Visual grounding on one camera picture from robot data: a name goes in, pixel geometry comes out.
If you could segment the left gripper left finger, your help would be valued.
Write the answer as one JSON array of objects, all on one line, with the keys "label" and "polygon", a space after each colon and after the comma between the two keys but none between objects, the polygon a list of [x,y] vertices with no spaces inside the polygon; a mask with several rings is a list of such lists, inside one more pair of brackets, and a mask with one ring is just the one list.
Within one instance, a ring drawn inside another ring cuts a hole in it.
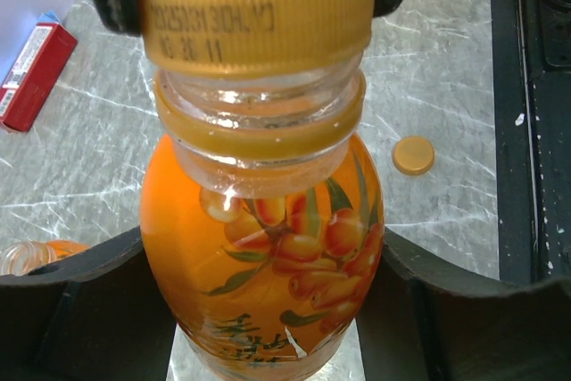
[{"label": "left gripper left finger", "polygon": [[175,325],[132,228],[1,278],[1,378],[163,380]]}]

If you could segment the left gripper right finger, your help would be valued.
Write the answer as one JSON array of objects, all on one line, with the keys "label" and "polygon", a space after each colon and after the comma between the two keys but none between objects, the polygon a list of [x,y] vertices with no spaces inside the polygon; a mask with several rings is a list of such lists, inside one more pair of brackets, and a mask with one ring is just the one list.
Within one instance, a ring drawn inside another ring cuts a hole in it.
[{"label": "left gripper right finger", "polygon": [[568,380],[570,280],[484,277],[385,232],[356,318],[367,380]]}]

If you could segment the orange juice bottle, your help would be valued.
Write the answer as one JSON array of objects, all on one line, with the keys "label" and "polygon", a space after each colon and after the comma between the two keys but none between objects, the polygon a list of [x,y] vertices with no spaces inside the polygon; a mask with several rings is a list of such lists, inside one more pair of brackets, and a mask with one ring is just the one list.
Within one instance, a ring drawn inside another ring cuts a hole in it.
[{"label": "orange juice bottle", "polygon": [[361,58],[226,81],[158,70],[165,134],[140,229],[166,303],[225,380],[303,380],[335,354],[382,252],[380,180],[357,133]]},{"label": "orange juice bottle", "polygon": [[34,269],[82,253],[91,246],[70,240],[22,241],[1,251],[1,275],[24,276]]}]

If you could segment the gold bottle cap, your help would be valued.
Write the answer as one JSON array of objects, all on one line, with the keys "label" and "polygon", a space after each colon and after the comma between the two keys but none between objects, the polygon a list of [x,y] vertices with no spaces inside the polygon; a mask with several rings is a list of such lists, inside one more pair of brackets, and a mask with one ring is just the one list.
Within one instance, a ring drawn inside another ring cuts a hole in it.
[{"label": "gold bottle cap", "polygon": [[171,72],[256,79],[361,54],[374,0],[138,0],[145,52]]},{"label": "gold bottle cap", "polygon": [[425,137],[404,137],[395,144],[392,160],[394,167],[402,174],[420,176],[434,166],[435,150]]}]

